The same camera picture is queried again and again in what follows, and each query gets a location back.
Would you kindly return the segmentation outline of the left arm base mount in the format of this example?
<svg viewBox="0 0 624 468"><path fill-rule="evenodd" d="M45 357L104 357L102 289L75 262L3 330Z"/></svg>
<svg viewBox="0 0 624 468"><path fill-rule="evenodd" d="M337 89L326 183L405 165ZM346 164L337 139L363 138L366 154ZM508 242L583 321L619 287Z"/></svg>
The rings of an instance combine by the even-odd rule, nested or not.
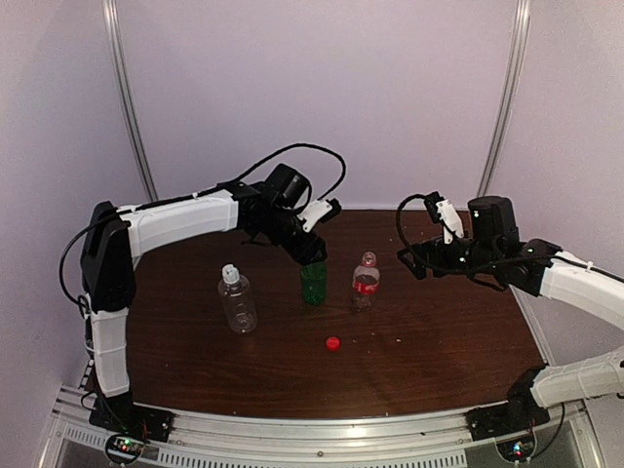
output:
<svg viewBox="0 0 624 468"><path fill-rule="evenodd" d="M132 422L120 423L107 409L93 408L89 423L109 432L138 440L166 443L173 428L174 414L162 409L136 407Z"/></svg>

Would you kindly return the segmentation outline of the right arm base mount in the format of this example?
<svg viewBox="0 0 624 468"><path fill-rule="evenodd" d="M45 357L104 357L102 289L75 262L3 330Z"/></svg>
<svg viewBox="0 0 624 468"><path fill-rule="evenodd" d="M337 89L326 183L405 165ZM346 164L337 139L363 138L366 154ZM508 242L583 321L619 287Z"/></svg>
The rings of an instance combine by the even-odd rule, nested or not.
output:
<svg viewBox="0 0 624 468"><path fill-rule="evenodd" d="M478 407L465 414L473 441L525 432L550 421L549 411L532 403L512 400L490 407Z"/></svg>

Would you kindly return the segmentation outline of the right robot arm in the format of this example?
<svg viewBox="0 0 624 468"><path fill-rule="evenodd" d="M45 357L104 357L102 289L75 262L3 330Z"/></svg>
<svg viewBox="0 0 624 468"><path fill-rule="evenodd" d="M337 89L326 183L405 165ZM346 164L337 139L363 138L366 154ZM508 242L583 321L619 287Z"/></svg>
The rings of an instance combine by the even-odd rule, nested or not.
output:
<svg viewBox="0 0 624 468"><path fill-rule="evenodd" d="M411 243L402 222L403 209L420 201L440 236ZM468 204L472 233L466 235L452 203L432 192L404 199L395 213L403 249L397 258L417 280L459 276L498 292L515 288L535 297L571 305L617 328L623 326L623 280L590 261L542 239L522 241L513 204L484 196ZM510 388L499 419L506 429L522 429L537 414L579 399L623 394L623 350L563 366L526 371Z"/></svg>

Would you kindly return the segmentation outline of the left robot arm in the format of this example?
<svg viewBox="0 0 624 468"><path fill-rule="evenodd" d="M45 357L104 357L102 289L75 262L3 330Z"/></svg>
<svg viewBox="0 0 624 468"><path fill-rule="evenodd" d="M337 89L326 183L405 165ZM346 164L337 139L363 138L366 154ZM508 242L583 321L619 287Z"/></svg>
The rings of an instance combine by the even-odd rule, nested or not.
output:
<svg viewBox="0 0 624 468"><path fill-rule="evenodd" d="M107 398L100 411L118 432L130 433L140 423L138 408L121 397L131 390L126 325L137 293L137 262L169 244L234 230L264 236L302 266L324 261L326 243L314 228L341 207L335 199L320 199L298 208L308 186L301 173L280 164L253 184L231 180L159 202L125 207L102 202L94 208L80 256L79 304L90 325L98 385Z"/></svg>

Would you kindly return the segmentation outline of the red bottle cap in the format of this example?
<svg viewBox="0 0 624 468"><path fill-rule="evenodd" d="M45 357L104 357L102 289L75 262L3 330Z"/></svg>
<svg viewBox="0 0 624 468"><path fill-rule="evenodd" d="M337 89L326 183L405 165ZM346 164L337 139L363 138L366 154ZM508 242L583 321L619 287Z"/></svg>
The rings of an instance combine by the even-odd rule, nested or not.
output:
<svg viewBox="0 0 624 468"><path fill-rule="evenodd" d="M329 351L335 352L341 346L341 341L336 336L330 336L326 339L326 347Z"/></svg>

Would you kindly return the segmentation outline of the red label cola bottle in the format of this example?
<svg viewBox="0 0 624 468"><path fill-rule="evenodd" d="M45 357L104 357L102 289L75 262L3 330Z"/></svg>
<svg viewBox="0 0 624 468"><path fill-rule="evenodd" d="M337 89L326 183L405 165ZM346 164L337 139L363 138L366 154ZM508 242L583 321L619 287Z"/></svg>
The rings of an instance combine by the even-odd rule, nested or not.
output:
<svg viewBox="0 0 624 468"><path fill-rule="evenodd" d="M353 302L357 309L370 308L380 282L377 258L374 252L364 252L352 279Z"/></svg>

